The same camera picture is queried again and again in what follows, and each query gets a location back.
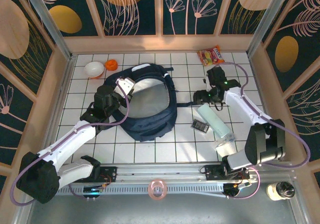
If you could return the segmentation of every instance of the chip bag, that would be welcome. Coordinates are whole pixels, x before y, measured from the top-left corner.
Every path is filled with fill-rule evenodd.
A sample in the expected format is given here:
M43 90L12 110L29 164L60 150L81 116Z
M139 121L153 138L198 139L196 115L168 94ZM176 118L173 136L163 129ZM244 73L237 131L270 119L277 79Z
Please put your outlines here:
M201 63L204 66L209 66L213 64L223 63L224 59L220 54L220 47L217 45L216 47L200 50L197 52Z

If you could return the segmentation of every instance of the white tile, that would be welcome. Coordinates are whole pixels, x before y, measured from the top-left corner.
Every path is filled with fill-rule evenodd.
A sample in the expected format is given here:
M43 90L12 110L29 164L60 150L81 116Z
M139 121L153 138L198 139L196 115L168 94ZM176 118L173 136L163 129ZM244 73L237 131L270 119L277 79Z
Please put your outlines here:
M83 144L81 147L79 147L78 150L75 151L73 154L72 161L76 162L78 161L82 156L88 155L92 157L94 155L94 148L95 146L92 144Z
M117 69L115 71L109 71L107 70L106 73L105 73L105 77L109 77L110 75L114 74L114 73L118 73L120 71L122 71L123 69L123 66L122 65L118 65Z
M188 68L186 65L172 65L173 71L172 71L172 77L182 77L187 78L188 77Z
M202 64L197 53L186 53L186 55L188 64Z
M89 79L86 87L86 93L96 93L97 89L103 85L105 81L103 79Z
M121 126L117 126L115 142L116 143L134 143L135 140L132 137L130 137L129 134L126 133Z
M195 130L195 141L196 142L214 142L215 141L215 135L214 131L209 128L207 133L202 133L200 131Z
M114 151L114 144L96 144L93 158L97 159L102 164L113 163Z
M59 127L59 131L58 131L58 135L56 137L56 140L60 139L61 137L63 137L65 134L67 134L74 126L70 125L70 126L60 126Z
M224 122L224 123L229 123L230 121L230 116L229 116L229 111L228 107L223 107L221 111L217 111L215 107L211 108L213 112Z
M105 62L108 61L108 54L94 54L92 61L97 61L105 65Z
M232 53L235 63L249 63L248 56L246 52L242 53Z
M155 161L157 163L171 163L176 161L175 143L156 143Z
M107 130L101 131L95 139L95 143L115 143L116 141L116 127L111 127Z
M240 118L239 114L237 113L237 110L232 107L228 107L231 117L231 122L233 123L242 123L243 120Z
M177 109L177 118L175 123L192 123L192 108L178 108Z
M202 65L188 65L189 77L200 77L204 78L205 71Z
M133 68L133 67L135 67L135 65L124 65L122 66L122 70L126 70L128 68Z
M84 93L69 93L64 108L82 108Z
M142 63L155 63L155 54L154 53L141 53L139 64Z
M221 64L226 77L237 77L236 67L233 64Z
M206 89L206 84L203 81L203 78L189 78L190 82L190 91L198 91Z
M119 66L122 66L124 63L124 54L117 53L117 54L109 54L108 60L114 59Z
M81 109L65 109L61 120L61 125L75 125L80 118Z
M176 143L177 162L196 162L196 144L193 142Z
M249 83L244 87L244 90L258 90L255 79L253 77L249 77L248 79ZM246 80L247 79L245 77L239 77L239 81L242 86L246 83Z
M232 123L233 133L236 141L246 141L248 138L250 126L244 123Z
M190 91L188 78L173 78L172 80L177 91Z
M170 53L156 53L155 55L156 64L171 64Z
M262 105L258 91L246 91L245 94L255 105Z
M191 102L190 92L177 92L176 93L177 103L189 103Z
M78 55L76 59L76 66L86 66L88 63L92 62L92 54L81 54Z
M171 53L171 64L186 64L186 53Z
M87 109L89 105L95 101L95 94L94 93L86 93L84 96L83 108Z
M199 121L205 122L205 120L200 116L197 110L198 110L198 107L192 108L193 119L198 119Z
M198 162L216 162L218 161L215 144L213 142L196 143L196 154Z
M232 53L221 53L222 58L225 62L234 62L234 58L232 57Z
M124 56L123 65L138 65L139 54L138 53L126 53Z
M69 93L85 93L87 79L75 79L71 81Z
M241 151L242 149L245 148L246 141L236 141L235 145L236 145L236 148L237 148L237 150L239 152L239 151Z
M161 142L161 143L170 143L170 142L175 142L175 128L173 127L172 130L166 134L164 134L162 137L157 137L155 138L155 142Z
M194 130L191 128L191 124L176 124L174 128L176 142L195 141L195 133Z
M84 67L75 67L73 71L72 79L87 79L85 75Z
M116 143L114 151L114 163L133 163L135 158L134 143Z
M247 72L249 77L253 76L253 72L252 72L250 64L240 64L240 66L242 68L244 68L244 70ZM238 73L239 77L245 77L246 76L246 74L244 73L244 71L241 68L236 67L236 70L237 70L237 73Z
M134 162L135 163L154 163L155 162L155 143L136 143Z

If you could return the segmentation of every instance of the white container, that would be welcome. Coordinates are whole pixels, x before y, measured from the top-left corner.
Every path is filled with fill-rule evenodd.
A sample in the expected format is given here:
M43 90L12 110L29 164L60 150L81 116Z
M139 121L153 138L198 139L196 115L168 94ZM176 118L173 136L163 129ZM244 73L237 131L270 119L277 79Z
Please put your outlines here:
M105 67L102 63L94 61L94 62L88 63L84 67L84 74L88 78L97 79L102 76L102 74L104 73L104 70L105 70Z

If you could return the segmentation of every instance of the backpack strap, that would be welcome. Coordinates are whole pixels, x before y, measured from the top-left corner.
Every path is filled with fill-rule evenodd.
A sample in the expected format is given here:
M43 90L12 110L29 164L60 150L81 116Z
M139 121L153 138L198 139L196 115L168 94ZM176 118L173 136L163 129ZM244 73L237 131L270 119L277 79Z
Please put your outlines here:
M196 105L195 102L189 102L189 103L177 103L176 106L178 108L185 108L185 107L189 107L189 106L193 106Z

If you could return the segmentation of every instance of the purple cable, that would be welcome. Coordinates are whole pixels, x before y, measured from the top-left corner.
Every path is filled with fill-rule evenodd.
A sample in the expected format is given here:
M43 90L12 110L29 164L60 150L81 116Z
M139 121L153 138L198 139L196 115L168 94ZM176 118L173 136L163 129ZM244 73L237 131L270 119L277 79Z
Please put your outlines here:
M303 162L299 163L299 164L296 164L296 165L292 165L292 166L287 166L287 165L280 165L280 164L273 164L273 163L269 163L269 162L266 162L266 163L263 163L263 165L267 165L267 166L273 166L273 167L277 167L277 168L287 168L287 169L295 169L295 168L299 168L299 167L302 167L303 165L305 165L306 163L308 163L309 159L310 159L310 156L311 156L311 153L310 153L310 148L309 146L307 145L307 143L299 136L297 135L296 133L294 133L293 131L291 131L290 129L288 128L285 128L284 126L281 126L279 125L278 123L275 123L274 121L262 116L260 114L260 112L258 112L249 102L248 100L246 99L246 97L244 96L244 88L245 86L249 83L249 76L248 76L248 73L246 72L246 70L241 67L240 65L236 64L236 63L231 63L231 62L225 62L225 63L222 63L222 64L233 64L235 65L236 67L240 68L244 74L245 74L245 78L246 78L246 81L245 81L245 84L241 87L241 96L244 100L244 102L249 106L249 108L255 112L257 115L259 115L263 120L265 120L266 122L290 133L291 135L293 135L295 138L297 138L300 142L302 142L304 148L305 148L305 152L306 152L306 158L304 159Z
M252 197L254 194L257 193L257 191L259 190L259 187L260 187L260 175L259 175L258 171L255 168L251 167L250 169L254 170L254 172L256 173L256 175L258 177L258 184L257 184L257 187L256 187L255 191L253 193L251 193L250 195L245 196L245 197L239 197L239 198L238 197L230 197L230 198L238 199L238 200L239 199L248 199L248 198Z
M74 134L76 134L76 132L78 131L81 131L82 129L88 127L88 126L97 126L97 125L100 125L100 126L116 126L116 125L119 125L121 123L123 123L126 118L128 117L129 115L129 100L128 100L128 96L126 96L124 90L120 87L120 85L118 84L118 82L116 82L116 85L119 87L119 89L121 90L121 92L123 93L124 95L124 98L125 98L125 103L126 103L126 106L127 106L127 109L126 109L126 113L125 113L125 116L122 118L122 120L120 120L119 122L115 122L115 123L88 123L88 124L85 124L81 127L79 127L78 129L75 130L75 132L71 132L68 136L66 136L64 139L62 139L54 148L51 149L51 152L53 152L54 150L56 150L58 147L60 147L63 143L65 143L69 138L71 138ZM38 163L39 161L41 161L43 158L45 158L46 156L48 156L50 154L50 152L47 152L46 154L42 155L41 157L39 157L38 159L34 160L32 163L30 163L26 168L24 168L19 174L18 176L15 178L14 182L12 183L12 186L10 188L10 200L13 204L15 204L16 206L19 206L19 207L24 207L24 206L27 206L29 204L31 204L33 200L27 202L27 203L18 203L16 200L15 200L15 197L14 197L14 190L15 190L15 186L17 185L17 182L18 180L22 177L23 174L25 174L34 164Z

